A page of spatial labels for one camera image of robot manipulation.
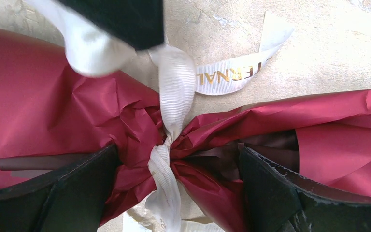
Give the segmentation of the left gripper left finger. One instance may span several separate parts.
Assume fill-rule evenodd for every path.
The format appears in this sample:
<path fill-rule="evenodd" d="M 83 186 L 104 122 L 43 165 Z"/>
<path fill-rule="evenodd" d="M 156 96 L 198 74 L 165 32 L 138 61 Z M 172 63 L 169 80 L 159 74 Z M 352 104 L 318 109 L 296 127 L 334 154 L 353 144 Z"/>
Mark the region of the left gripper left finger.
<path fill-rule="evenodd" d="M 0 189 L 0 232 L 95 232 L 119 165 L 111 145 Z"/>

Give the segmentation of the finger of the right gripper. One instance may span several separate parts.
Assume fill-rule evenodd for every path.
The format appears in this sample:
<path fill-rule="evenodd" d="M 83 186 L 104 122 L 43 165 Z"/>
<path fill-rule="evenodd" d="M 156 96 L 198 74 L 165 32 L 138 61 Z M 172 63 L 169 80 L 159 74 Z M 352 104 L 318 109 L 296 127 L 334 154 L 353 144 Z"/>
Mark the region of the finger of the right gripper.
<path fill-rule="evenodd" d="M 163 0 L 60 0 L 100 29 L 142 51 L 164 42 Z"/>

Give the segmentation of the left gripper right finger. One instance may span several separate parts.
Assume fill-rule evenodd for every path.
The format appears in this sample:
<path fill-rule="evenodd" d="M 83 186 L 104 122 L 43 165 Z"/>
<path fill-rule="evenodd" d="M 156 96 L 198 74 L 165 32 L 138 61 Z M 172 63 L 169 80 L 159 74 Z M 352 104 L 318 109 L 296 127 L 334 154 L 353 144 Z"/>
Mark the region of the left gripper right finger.
<path fill-rule="evenodd" d="M 371 232 L 371 197 L 310 180 L 248 147 L 239 170 L 256 232 Z"/>

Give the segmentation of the cream printed ribbon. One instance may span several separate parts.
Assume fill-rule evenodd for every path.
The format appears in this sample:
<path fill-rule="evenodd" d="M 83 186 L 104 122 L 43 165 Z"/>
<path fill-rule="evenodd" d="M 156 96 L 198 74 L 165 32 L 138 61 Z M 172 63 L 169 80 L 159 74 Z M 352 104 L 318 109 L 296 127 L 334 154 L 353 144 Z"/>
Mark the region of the cream printed ribbon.
<path fill-rule="evenodd" d="M 135 54 L 135 49 L 85 19 L 59 0 L 31 0 L 30 5 L 49 20 L 62 34 L 66 58 L 70 66 L 86 77 L 99 78 L 120 69 Z M 180 136 L 184 121 L 190 112 L 195 93 L 210 96 L 226 95 L 246 86 L 246 81 L 221 84 L 219 87 L 197 87 L 198 71 L 214 68 L 235 68 L 248 61 L 266 61 L 276 54 L 293 33 L 292 24 L 267 11 L 264 16 L 259 52 L 231 58 L 210 65 L 196 66 L 184 51 L 166 42 L 147 49 L 158 66 L 159 102 L 166 140 L 151 151 L 149 171 L 157 185 L 145 202 L 155 219 L 161 220 L 168 232 L 219 232 L 214 222 L 182 220 L 181 194 L 185 191 L 169 167 L 170 145 Z"/>

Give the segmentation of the pink flower bouquet red wrap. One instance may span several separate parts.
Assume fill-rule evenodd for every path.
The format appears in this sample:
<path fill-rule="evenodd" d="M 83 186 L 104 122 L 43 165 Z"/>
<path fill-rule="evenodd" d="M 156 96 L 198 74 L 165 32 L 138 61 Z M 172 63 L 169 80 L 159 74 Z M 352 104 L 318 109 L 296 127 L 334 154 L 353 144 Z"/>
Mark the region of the pink flower bouquet red wrap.
<path fill-rule="evenodd" d="M 148 162 L 166 137 L 154 90 L 124 72 L 83 77 L 59 46 L 0 29 L 0 189 L 115 145 L 120 165 L 102 225 L 156 192 Z M 239 170 L 245 147 L 371 197 L 371 90 L 251 104 L 183 127 L 169 167 L 221 231 L 254 232 Z"/>

